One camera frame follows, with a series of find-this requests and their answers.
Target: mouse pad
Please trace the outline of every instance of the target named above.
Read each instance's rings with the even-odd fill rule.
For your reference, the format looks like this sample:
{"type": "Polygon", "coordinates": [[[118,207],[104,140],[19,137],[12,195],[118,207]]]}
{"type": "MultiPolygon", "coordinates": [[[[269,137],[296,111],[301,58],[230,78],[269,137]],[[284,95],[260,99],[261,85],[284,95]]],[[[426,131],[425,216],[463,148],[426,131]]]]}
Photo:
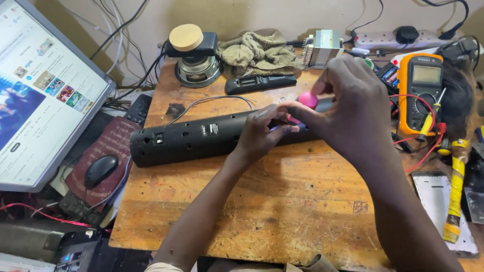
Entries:
{"type": "MultiPolygon", "coordinates": [[[[84,196],[87,196],[85,201],[90,206],[93,206],[110,196],[116,186],[120,183],[124,171],[126,170],[126,164],[128,163],[128,157],[130,156],[130,135],[134,130],[140,128],[140,125],[125,118],[119,116],[115,117],[113,121],[107,125],[97,141],[82,154],[82,157],[74,167],[73,171],[65,179],[65,184],[69,187],[69,190],[81,199],[84,199],[84,196]],[[96,188],[86,191],[86,187],[84,186],[84,175],[86,170],[95,160],[109,154],[118,157],[118,168],[116,168],[114,173],[101,182],[96,188]]],[[[131,170],[133,161],[131,160],[129,164],[128,173],[131,170]]],[[[103,208],[104,204],[96,207],[96,210],[100,212],[103,208]]]]}

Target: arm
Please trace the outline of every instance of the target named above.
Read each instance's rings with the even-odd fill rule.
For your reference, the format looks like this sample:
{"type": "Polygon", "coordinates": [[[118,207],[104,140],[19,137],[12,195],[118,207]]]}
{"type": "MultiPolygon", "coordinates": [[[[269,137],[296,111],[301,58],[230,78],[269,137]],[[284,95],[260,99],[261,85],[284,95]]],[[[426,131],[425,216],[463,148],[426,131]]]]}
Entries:
{"type": "Polygon", "coordinates": [[[391,139],[387,90],[375,73],[361,58],[344,55],[328,62],[311,93],[334,93],[333,106],[317,113],[283,102],[279,110],[306,124],[362,176],[392,265],[398,271],[463,271],[407,181],[391,139]]]}
{"type": "Polygon", "coordinates": [[[269,105],[247,117],[236,149],[222,168],[173,224],[158,250],[154,262],[164,262],[189,272],[212,239],[213,227],[228,195],[249,166],[264,156],[283,135],[298,127],[283,125],[270,132],[272,119],[287,119],[269,105]]]}

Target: web page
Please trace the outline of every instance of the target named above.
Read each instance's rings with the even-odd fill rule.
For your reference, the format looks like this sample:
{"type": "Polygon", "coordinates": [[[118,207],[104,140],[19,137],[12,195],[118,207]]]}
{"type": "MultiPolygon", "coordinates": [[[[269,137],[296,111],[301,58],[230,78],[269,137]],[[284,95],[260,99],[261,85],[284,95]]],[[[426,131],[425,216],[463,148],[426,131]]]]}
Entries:
{"type": "Polygon", "coordinates": [[[13,0],[0,37],[0,178],[35,185],[107,83],[13,0]]]}

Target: shirt sleeve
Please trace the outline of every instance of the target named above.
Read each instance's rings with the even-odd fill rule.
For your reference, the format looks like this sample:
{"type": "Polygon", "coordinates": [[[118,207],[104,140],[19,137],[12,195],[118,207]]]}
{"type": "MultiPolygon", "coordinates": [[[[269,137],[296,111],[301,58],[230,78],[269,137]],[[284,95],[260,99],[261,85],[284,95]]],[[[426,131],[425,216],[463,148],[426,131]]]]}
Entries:
{"type": "Polygon", "coordinates": [[[157,262],[150,265],[145,272],[183,272],[180,268],[174,267],[171,264],[164,262],[157,262]]]}

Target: computer monitor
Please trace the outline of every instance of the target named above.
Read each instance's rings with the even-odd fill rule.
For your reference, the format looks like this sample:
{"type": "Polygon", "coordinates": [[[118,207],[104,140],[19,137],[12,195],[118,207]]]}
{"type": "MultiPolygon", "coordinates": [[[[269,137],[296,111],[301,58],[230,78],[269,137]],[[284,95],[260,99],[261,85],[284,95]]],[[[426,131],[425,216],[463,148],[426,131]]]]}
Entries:
{"type": "Polygon", "coordinates": [[[0,191],[39,192],[113,88],[27,0],[0,0],[0,191]]]}

